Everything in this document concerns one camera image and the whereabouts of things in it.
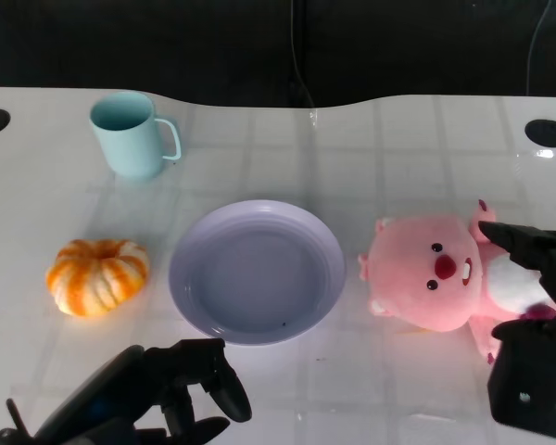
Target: plush toy nose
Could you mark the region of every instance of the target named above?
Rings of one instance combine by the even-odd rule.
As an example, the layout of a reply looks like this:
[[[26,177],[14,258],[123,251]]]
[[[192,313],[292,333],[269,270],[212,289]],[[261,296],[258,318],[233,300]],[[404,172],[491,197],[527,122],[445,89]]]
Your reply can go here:
[[[441,280],[446,280],[455,274],[457,266],[449,255],[441,255],[436,259],[435,273]]]

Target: plush toy mouth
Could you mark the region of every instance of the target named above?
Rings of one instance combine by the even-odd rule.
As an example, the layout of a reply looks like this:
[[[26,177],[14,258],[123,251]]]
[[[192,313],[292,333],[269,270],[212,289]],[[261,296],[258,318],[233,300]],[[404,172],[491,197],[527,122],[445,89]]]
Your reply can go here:
[[[467,284],[470,282],[471,277],[472,277],[472,259],[468,258],[463,264],[463,275],[461,276],[461,281],[463,282],[464,286],[467,286]]]

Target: mug handle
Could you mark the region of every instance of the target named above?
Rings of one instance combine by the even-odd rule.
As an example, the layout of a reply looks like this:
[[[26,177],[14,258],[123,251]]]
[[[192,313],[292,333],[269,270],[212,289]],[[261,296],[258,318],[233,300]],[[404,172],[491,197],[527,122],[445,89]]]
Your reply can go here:
[[[160,118],[160,117],[156,117],[155,121],[157,122],[163,122],[166,123],[167,125],[169,125],[171,127],[171,131],[173,133],[173,139],[175,139],[175,148],[176,148],[176,153],[175,156],[163,156],[163,159],[168,159],[168,160],[177,160],[182,156],[182,143],[179,142],[179,135],[177,134],[177,129],[175,128],[175,125],[173,125],[171,123],[171,121],[168,121],[166,119]]]

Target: pink plush toy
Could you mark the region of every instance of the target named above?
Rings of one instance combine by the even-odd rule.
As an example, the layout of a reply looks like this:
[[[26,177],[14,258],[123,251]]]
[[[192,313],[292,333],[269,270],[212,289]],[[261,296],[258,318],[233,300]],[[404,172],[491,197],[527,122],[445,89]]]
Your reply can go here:
[[[371,286],[371,312],[439,332],[468,322],[492,362],[499,351],[491,336],[496,324],[556,313],[545,306],[550,298],[539,274],[511,262],[480,232],[479,221],[495,220],[480,200],[469,229],[456,216],[377,221],[369,254],[359,256],[360,278]]]

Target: orange pumpkin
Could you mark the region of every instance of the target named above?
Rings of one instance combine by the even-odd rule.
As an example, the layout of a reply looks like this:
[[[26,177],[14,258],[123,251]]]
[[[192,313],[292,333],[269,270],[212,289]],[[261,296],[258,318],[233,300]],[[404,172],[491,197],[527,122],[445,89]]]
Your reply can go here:
[[[59,251],[45,279],[62,312],[94,317],[133,297],[148,272],[146,250],[133,241],[75,239]]]

